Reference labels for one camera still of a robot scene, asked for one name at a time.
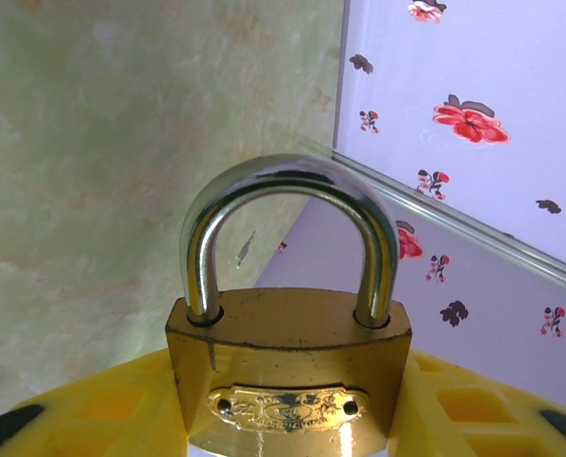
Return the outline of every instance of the padlock shackle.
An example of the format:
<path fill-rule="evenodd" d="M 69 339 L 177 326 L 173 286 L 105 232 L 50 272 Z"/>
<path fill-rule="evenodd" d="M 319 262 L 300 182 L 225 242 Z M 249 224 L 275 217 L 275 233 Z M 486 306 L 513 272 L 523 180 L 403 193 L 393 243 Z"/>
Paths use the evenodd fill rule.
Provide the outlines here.
<path fill-rule="evenodd" d="M 205 186 L 192 202 L 179 242 L 181 276 L 193 324 L 207 327 L 221 317 L 215 274 L 217 234 L 237 209 L 260 197 L 299 193 L 341 209 L 359 229 L 364 264 L 355 320 L 382 328 L 397 272 L 397 229 L 372 187 L 331 160 L 278 154 L 257 157 L 228 169 Z"/>

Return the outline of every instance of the padlock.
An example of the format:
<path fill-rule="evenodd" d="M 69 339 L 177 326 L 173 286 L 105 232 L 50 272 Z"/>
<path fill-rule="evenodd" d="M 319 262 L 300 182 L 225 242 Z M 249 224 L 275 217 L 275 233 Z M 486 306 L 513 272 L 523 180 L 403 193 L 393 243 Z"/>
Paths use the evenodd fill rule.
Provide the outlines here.
<path fill-rule="evenodd" d="M 218 291 L 218 231 L 239 207 L 277 193 L 322 198 L 353 220 L 364 243 L 357 294 Z M 181 231 L 186 296 L 166 325 L 190 444 L 231 457 L 350 457 L 383 449 L 412 338 L 404 307 L 391 300 L 397 250 L 378 194 L 334 162 L 258 157 L 205 186 Z"/>

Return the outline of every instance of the green textured wall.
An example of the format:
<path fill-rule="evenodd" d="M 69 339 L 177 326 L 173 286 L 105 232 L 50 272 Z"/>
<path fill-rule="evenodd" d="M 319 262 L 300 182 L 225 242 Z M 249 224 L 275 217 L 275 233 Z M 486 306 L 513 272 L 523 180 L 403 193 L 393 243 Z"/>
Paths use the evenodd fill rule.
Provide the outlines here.
<path fill-rule="evenodd" d="M 326 0 L 0 0 L 0 412 L 165 346 L 194 195 L 331 144 L 341 25 Z M 252 286 L 303 204 L 233 217 L 222 288 Z"/>

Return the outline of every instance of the yellow plastic base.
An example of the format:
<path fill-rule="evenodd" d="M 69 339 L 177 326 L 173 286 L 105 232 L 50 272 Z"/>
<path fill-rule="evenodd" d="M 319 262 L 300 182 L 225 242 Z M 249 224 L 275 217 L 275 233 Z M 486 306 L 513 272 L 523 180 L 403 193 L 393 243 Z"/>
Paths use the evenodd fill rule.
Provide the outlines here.
<path fill-rule="evenodd" d="M 186 457 L 169 351 L 33 397 L 44 412 L 0 447 L 0 457 Z"/>
<path fill-rule="evenodd" d="M 188 455 L 167 349 L 18 407 L 34 404 L 45 410 L 0 447 L 0 457 Z M 540 416 L 543 409 L 566 414 L 534 395 L 411 350 L 389 455 L 566 457 L 566 438 Z"/>
<path fill-rule="evenodd" d="M 566 457 L 566 437 L 541 417 L 559 405 L 412 350 L 397 397 L 394 457 Z"/>

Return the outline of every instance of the embossed logo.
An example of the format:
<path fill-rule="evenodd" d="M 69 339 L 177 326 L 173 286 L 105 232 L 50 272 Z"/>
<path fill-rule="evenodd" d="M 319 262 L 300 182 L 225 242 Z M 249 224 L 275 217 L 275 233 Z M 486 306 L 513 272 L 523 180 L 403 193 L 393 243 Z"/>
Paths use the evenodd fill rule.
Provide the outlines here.
<path fill-rule="evenodd" d="M 213 414 L 240 429 L 292 432 L 339 428 L 366 410 L 368 396 L 342 387 L 281 390 L 235 386 L 212 392 L 209 405 Z"/>

